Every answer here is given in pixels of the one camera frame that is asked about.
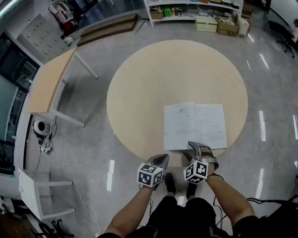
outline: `white cable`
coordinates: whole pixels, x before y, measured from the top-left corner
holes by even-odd
[[[82,200],[82,196],[81,196],[81,193],[79,192],[78,184],[77,184],[77,182],[76,182],[76,180],[75,180],[75,173],[74,173],[74,171],[71,169],[70,164],[66,164],[66,165],[64,165],[64,166],[62,166],[62,167],[56,167],[56,166],[52,166],[52,165],[45,165],[43,162],[42,162],[42,164],[43,164],[45,167],[48,167],[48,168],[56,168],[56,169],[62,169],[62,168],[65,168],[66,166],[69,166],[69,169],[70,169],[71,172],[73,173],[73,179],[74,179],[75,187],[76,187],[77,192],[78,192],[79,195],[80,195],[80,200],[81,200],[81,202],[83,203],[86,212],[89,213],[89,215],[90,215],[90,217],[92,218],[92,220],[97,224],[97,227],[98,227],[99,232],[96,233],[95,236],[98,237],[99,234],[101,233],[101,229],[100,229],[100,227],[99,227],[99,225],[98,225],[98,223],[97,223],[96,212],[95,212],[95,219],[94,219],[93,216],[92,216],[92,214],[87,210],[84,201]]]

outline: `black shoe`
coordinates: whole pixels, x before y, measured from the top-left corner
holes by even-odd
[[[196,194],[196,188],[197,188],[196,184],[188,183],[187,192],[186,192],[187,200],[190,196],[192,195],[194,196]]]
[[[172,192],[172,193],[176,194],[175,179],[174,179],[173,174],[167,173],[164,178],[164,183],[167,186],[168,192]]]

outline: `forearm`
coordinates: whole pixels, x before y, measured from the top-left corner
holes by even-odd
[[[106,232],[112,232],[120,237],[126,237],[137,229],[146,212],[152,191],[153,188],[142,188],[131,201],[114,216]]]
[[[209,176],[206,182],[213,190],[225,214],[230,218],[232,226],[244,217],[255,215],[246,198],[220,177]]]

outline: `round wooden table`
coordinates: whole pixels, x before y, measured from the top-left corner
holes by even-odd
[[[245,84],[235,66],[215,49],[188,40],[168,40],[131,55],[108,89],[107,111],[118,139],[147,160],[170,155],[169,166],[185,166],[181,152],[165,151],[164,106],[194,102],[222,104],[231,146],[247,116]],[[215,156],[224,149],[212,150]]]

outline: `document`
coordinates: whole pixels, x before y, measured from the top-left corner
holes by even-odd
[[[223,105],[193,102],[165,106],[164,149],[191,149],[188,141],[227,148]]]

